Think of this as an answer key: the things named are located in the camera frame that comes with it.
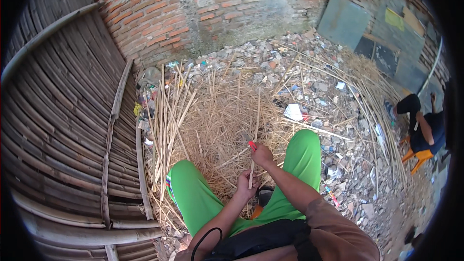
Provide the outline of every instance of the man's left hand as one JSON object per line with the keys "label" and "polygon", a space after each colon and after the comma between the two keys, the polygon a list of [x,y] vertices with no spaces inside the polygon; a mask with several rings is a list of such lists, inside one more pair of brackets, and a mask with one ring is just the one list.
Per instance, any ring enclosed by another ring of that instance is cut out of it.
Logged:
{"label": "man's left hand", "polygon": [[260,185],[258,178],[256,177],[256,173],[253,173],[252,188],[248,189],[250,172],[251,170],[247,169],[240,174],[239,179],[237,180],[237,191],[235,192],[238,197],[246,199],[247,201],[256,194],[256,189]]}

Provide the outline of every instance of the rubble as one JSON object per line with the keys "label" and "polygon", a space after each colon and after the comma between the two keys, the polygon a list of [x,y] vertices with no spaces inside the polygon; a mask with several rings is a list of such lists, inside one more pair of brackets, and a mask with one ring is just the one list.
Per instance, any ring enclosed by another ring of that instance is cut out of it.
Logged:
{"label": "rubble", "polygon": [[[341,70],[349,69],[341,55],[344,52],[343,47],[322,38],[315,30],[302,35],[287,34],[276,36],[274,39],[257,39],[237,47],[225,46],[224,49],[200,56],[198,59],[181,61],[187,64],[183,64],[180,68],[185,71],[189,64],[192,64],[193,67],[188,75],[192,85],[204,80],[207,72],[223,69],[233,74],[240,74],[243,78],[246,75],[249,80],[247,84],[253,87],[275,88],[282,80],[283,88],[279,90],[277,87],[275,94],[278,96],[274,101],[282,111],[289,104],[294,104],[291,113],[292,117],[294,115],[296,117],[294,120],[304,120],[312,127],[355,139],[348,141],[337,136],[321,135],[321,145],[330,147],[322,150],[321,179],[337,198],[340,204],[339,211],[377,240],[382,254],[387,254],[390,249],[390,239],[387,236],[397,234],[390,226],[392,221],[390,206],[408,200],[408,205],[396,209],[401,212],[402,218],[403,215],[411,215],[412,211],[416,215],[423,216],[426,214],[423,209],[426,206],[413,208],[410,203],[412,201],[408,199],[405,190],[394,181],[391,165],[383,156],[379,157],[382,155],[380,148],[375,155],[371,153],[372,148],[368,141],[371,141],[372,131],[355,100],[355,97],[359,96],[358,92],[353,90],[355,94],[353,95],[348,84],[340,82],[326,72],[298,64],[291,67],[297,55],[292,49],[298,49],[303,55],[324,59]],[[134,113],[142,117],[139,127],[144,131],[149,131],[145,108],[148,105],[149,108],[154,109],[157,82],[161,79],[160,71],[155,69],[156,71],[153,67],[147,68],[139,73],[141,76],[137,80],[138,103],[144,109],[134,109]],[[169,73],[171,77],[178,75],[175,67],[166,68],[165,76]],[[144,89],[149,90],[152,85],[155,87],[148,92],[148,103],[146,103],[140,94]],[[402,130],[395,127],[393,129],[396,129],[394,133],[399,140]],[[320,192],[326,200],[334,203],[323,185]],[[427,215],[430,215],[430,211],[433,210],[430,209],[430,204],[427,207],[429,208]],[[188,237],[191,238],[190,235],[175,229],[171,229],[166,236],[173,238],[165,240],[165,246],[169,247],[168,256],[171,258],[179,248],[188,246],[190,242]],[[179,243],[177,249],[173,249],[174,242],[170,240],[177,240]]]}

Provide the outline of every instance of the black bag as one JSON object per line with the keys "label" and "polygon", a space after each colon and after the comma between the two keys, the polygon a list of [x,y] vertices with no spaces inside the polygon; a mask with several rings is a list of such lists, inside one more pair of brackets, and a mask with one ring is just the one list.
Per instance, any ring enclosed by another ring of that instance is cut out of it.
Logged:
{"label": "black bag", "polygon": [[281,219],[220,241],[204,261],[236,260],[291,244],[298,252],[298,261],[322,261],[309,239],[310,231],[305,220]]}

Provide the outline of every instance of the red utility knife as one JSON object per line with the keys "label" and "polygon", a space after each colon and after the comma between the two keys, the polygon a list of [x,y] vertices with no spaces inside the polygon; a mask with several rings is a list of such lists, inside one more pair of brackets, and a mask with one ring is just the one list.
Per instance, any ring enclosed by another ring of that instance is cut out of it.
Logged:
{"label": "red utility knife", "polygon": [[242,132],[242,135],[243,135],[243,137],[245,137],[245,139],[247,140],[247,142],[250,145],[250,147],[252,148],[252,150],[256,151],[256,149],[257,149],[256,144],[250,139],[250,137],[245,132]]}

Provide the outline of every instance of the hand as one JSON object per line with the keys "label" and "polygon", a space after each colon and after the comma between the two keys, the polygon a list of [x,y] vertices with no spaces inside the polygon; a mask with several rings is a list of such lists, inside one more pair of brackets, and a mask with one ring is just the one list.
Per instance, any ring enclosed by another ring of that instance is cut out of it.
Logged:
{"label": "hand", "polygon": [[268,170],[270,165],[276,165],[274,156],[270,152],[269,148],[261,143],[256,144],[256,151],[252,151],[252,160],[255,164],[261,166],[265,170]]}
{"label": "hand", "polygon": [[251,169],[247,169],[240,174],[239,179],[237,180],[237,191],[234,194],[241,199],[246,199],[246,201],[249,201],[256,194],[256,189],[260,185],[258,178],[256,177],[256,173],[253,173],[252,188],[248,189],[251,171]]}

